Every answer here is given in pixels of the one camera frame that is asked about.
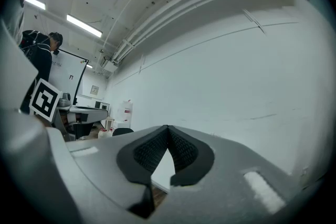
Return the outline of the whiteboard with black frame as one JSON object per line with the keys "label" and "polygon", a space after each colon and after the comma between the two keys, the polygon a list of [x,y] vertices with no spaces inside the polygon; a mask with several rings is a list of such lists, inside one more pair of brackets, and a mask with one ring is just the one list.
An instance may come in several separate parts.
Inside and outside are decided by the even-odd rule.
{"label": "whiteboard with black frame", "polygon": [[69,93],[71,104],[77,103],[77,92],[88,60],[59,49],[52,54],[52,65],[48,82],[63,93]]}

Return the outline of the grey desk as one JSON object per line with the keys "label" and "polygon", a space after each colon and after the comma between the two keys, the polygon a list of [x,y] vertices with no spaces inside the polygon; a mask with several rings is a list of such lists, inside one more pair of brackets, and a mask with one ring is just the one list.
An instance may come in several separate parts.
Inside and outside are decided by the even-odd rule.
{"label": "grey desk", "polygon": [[74,105],[56,107],[53,125],[61,132],[66,142],[72,142],[88,136],[93,125],[107,116],[108,111],[105,109]]}

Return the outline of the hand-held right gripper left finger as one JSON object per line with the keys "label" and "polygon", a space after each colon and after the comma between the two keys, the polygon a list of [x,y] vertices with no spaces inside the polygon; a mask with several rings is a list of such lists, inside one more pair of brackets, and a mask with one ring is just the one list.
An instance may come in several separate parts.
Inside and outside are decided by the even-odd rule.
{"label": "hand-held right gripper left finger", "polygon": [[165,131],[166,126],[96,140],[65,142],[57,129],[48,128],[52,156],[75,203],[80,224],[169,224],[164,202],[154,209],[151,173],[119,151],[134,141]]}

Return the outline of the white plastic bag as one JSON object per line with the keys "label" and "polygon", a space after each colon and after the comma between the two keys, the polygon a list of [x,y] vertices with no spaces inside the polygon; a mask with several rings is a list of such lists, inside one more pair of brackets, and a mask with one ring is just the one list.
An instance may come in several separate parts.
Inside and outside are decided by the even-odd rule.
{"label": "white plastic bag", "polygon": [[132,118],[133,103],[131,100],[122,101],[117,109],[115,120],[130,123]]}

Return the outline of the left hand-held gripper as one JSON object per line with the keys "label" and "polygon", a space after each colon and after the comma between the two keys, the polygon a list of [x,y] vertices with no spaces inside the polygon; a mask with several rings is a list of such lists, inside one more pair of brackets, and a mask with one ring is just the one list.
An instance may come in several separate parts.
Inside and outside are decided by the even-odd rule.
{"label": "left hand-held gripper", "polygon": [[40,115],[45,120],[52,122],[62,91],[49,82],[40,79],[34,88],[29,103],[30,113]]}

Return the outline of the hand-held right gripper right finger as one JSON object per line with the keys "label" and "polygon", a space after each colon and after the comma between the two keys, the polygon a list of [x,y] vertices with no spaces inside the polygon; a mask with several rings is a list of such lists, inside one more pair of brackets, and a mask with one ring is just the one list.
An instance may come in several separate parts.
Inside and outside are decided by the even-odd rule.
{"label": "hand-held right gripper right finger", "polygon": [[156,211],[157,224],[266,224],[274,215],[260,202],[244,175],[258,173],[287,204],[301,189],[283,170],[247,146],[200,131],[177,130],[207,144],[210,171],[195,185],[170,188]]}

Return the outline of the black boxes on shelf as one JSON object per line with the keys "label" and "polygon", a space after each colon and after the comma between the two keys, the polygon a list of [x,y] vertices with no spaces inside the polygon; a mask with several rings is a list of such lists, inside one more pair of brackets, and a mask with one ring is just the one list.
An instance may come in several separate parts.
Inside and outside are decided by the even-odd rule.
{"label": "black boxes on shelf", "polygon": [[107,111],[109,110],[109,106],[110,106],[110,104],[104,103],[104,102],[99,102],[99,101],[96,101],[95,105],[94,105],[94,107],[96,109],[102,109],[102,110],[107,110]]}

